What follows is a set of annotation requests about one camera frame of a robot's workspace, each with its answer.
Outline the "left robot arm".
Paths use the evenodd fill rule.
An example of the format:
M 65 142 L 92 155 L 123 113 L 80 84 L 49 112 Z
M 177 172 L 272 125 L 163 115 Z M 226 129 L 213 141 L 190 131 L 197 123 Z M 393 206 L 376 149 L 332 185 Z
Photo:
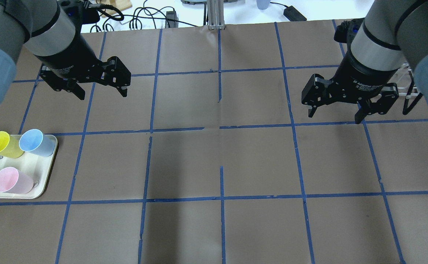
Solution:
M 81 83 L 111 86 L 123 97 L 131 72 L 117 56 L 101 61 L 82 37 L 82 25 L 99 14 L 121 21 L 113 5 L 88 0 L 0 0 L 0 104 L 15 80 L 17 62 L 26 48 L 40 62 L 39 77 L 54 91 L 85 99 Z

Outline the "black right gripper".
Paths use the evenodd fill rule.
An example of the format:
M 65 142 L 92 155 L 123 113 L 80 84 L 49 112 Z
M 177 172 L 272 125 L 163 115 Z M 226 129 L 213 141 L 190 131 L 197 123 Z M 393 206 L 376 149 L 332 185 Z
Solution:
M 301 92 L 301 103 L 308 107 L 312 118 L 318 107 L 335 102 L 358 104 L 354 119 L 359 125 L 368 115 L 385 115 L 399 97 L 396 83 L 388 83 L 396 70 L 374 70 L 360 63 L 350 52 L 346 52 L 332 78 L 327 80 L 320 74 L 312 74 Z M 380 94 L 376 102 L 370 99 Z

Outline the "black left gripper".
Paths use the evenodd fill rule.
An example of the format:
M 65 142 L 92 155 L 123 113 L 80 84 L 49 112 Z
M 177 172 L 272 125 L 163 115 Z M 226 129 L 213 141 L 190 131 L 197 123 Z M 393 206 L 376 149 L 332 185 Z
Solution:
M 85 91 L 79 82 L 97 79 L 100 85 L 116 88 L 122 97 L 127 97 L 131 84 L 131 72 L 117 56 L 106 62 L 99 60 L 91 47 L 69 47 L 51 56 L 40 56 L 43 66 L 40 77 L 55 91 L 65 90 L 79 100 L 85 100 Z

